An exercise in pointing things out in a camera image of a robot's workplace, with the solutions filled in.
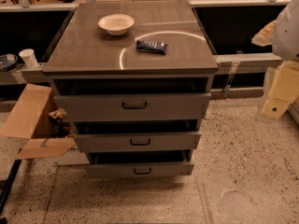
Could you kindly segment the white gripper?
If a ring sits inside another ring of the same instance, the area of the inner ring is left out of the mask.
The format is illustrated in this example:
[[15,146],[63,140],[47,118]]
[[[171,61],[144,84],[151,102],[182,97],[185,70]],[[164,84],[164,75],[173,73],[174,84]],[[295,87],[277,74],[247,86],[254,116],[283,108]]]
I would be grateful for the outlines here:
[[270,69],[270,87],[261,114],[269,119],[279,119],[299,97],[299,62],[284,62],[277,69]]

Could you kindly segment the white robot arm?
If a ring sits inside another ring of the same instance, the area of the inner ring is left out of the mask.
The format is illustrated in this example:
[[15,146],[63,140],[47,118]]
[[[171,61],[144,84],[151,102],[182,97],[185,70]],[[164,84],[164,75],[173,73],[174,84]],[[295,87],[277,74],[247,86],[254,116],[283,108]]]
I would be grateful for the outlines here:
[[299,0],[291,0],[252,38],[261,47],[272,46],[272,52],[283,60],[274,77],[259,114],[267,119],[279,119],[299,96]]

